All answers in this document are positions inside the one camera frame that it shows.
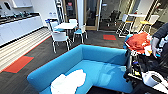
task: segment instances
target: doorway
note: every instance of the doorway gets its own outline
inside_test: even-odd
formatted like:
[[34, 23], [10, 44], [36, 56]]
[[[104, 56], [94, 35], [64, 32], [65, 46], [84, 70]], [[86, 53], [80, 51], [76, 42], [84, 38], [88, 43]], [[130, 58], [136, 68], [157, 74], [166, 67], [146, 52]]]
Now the doorway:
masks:
[[69, 19], [77, 19], [77, 0], [62, 0], [65, 22]]
[[84, 0], [86, 30], [98, 30], [102, 0]]

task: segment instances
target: white cabinet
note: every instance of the white cabinet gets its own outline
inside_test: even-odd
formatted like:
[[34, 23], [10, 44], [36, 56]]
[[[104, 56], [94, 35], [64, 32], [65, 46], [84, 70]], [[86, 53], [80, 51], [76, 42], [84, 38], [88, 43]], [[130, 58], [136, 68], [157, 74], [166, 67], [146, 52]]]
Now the white cabinet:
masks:
[[43, 27], [40, 16], [20, 20], [19, 22], [26, 34]]
[[33, 17], [33, 23], [32, 24], [33, 24], [32, 28], [34, 28], [34, 30], [43, 27], [43, 23], [41, 21], [41, 17], [40, 16]]
[[24, 4], [24, 6], [26, 6], [26, 7], [32, 7], [32, 3], [31, 3], [30, 0], [23, 0], [23, 4]]
[[0, 25], [0, 45], [43, 27], [41, 17], [31, 17]]
[[28, 19], [23, 19], [23, 20], [19, 20], [20, 26], [23, 28], [23, 31], [25, 34], [30, 33], [31, 31], [33, 31], [32, 29], [32, 18], [28, 18]]
[[5, 44], [4, 40], [1, 38], [1, 35], [0, 35], [0, 45], [3, 45]]
[[43, 22], [40, 16], [36, 16], [36, 26], [38, 27], [37, 29], [43, 27]]
[[11, 0], [13, 8], [32, 7], [30, 0]]
[[19, 21], [11, 22], [8, 24], [12, 32], [15, 34], [15, 38], [19, 38], [25, 34], [22, 27], [20, 26]]
[[8, 24], [0, 25], [0, 35], [5, 43], [15, 39], [15, 35], [12, 30], [9, 28]]

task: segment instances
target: white table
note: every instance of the white table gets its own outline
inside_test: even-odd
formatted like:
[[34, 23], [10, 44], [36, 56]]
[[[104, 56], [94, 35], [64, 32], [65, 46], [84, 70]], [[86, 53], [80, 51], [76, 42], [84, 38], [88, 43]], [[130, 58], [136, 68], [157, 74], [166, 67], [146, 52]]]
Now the white table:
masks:
[[141, 15], [141, 14], [128, 14], [128, 16], [133, 16], [133, 17], [146, 17], [146, 15]]
[[77, 24], [74, 23], [61, 23], [54, 28], [59, 28], [59, 29], [66, 29], [67, 30], [67, 35], [68, 35], [68, 30], [72, 30], [77, 26]]
[[141, 28], [141, 24], [140, 21], [145, 20], [146, 15], [142, 15], [142, 14], [128, 14], [128, 16], [134, 17], [133, 21], [133, 26], [131, 29], [131, 32], [139, 32], [140, 28]]

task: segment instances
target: white chair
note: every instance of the white chair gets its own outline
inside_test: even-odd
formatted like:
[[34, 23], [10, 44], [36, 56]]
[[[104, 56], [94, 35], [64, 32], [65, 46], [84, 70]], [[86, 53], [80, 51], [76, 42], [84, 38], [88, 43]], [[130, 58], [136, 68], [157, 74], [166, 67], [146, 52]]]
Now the white chair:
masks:
[[54, 28], [55, 26], [57, 26], [58, 25], [58, 22], [50, 22], [50, 24], [51, 24], [51, 29], [52, 29], [52, 31], [53, 32], [61, 32], [61, 31], [64, 31], [64, 29], [60, 29], [60, 28]]
[[69, 23], [74, 23], [76, 24], [76, 27], [75, 27], [75, 31], [76, 31], [76, 28], [77, 28], [77, 25], [78, 25], [78, 22], [76, 19], [69, 19]]
[[53, 38], [53, 47], [54, 47], [54, 52], [56, 53], [56, 47], [55, 47], [55, 42], [57, 42], [57, 45], [58, 45], [58, 42], [63, 42], [63, 41], [66, 41], [66, 44], [67, 44], [67, 48], [69, 50], [69, 45], [68, 45], [68, 42], [69, 44], [71, 45], [71, 41], [69, 39], [68, 36], [66, 36], [66, 32], [51, 32], [51, 35], [52, 35], [52, 38]]
[[143, 24], [143, 27], [141, 29], [141, 31], [145, 28], [146, 25], [150, 25], [149, 27], [149, 32], [150, 33], [150, 29], [152, 27], [153, 24], [155, 24], [155, 22], [157, 21], [157, 19], [159, 18], [159, 15], [151, 15], [149, 21], [140, 21], [141, 24]]
[[121, 22], [120, 26], [118, 27], [118, 29], [117, 29], [117, 31], [116, 31], [116, 34], [119, 34], [119, 37], [125, 37], [125, 36], [122, 36], [121, 34], [123, 33], [123, 30], [124, 30], [126, 24], [130, 24], [129, 30], [128, 30], [128, 29], [125, 29], [125, 30], [128, 31], [129, 34], [130, 34], [133, 21], [127, 21], [127, 18], [128, 18], [128, 15], [127, 15], [127, 14], [124, 14], [124, 15], [123, 15], [123, 18], [122, 18], [122, 22]]
[[73, 42], [75, 41], [75, 35], [76, 34], [80, 34], [81, 35], [81, 39], [82, 39], [82, 43], [84, 43], [82, 34], [86, 33], [86, 39], [87, 39], [87, 32], [86, 32], [85, 28], [86, 28], [86, 25], [83, 25], [80, 29], [78, 29], [77, 31], [74, 32]]

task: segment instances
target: sofa armrest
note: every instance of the sofa armrest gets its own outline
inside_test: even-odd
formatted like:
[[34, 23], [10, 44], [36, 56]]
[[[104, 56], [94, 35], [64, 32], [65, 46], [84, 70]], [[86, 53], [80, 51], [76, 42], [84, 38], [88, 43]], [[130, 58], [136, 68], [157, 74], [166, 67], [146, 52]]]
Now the sofa armrest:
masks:
[[47, 88], [60, 74], [65, 74], [82, 60], [82, 49], [76, 47], [58, 58], [36, 69], [27, 77], [29, 83], [39, 92]]

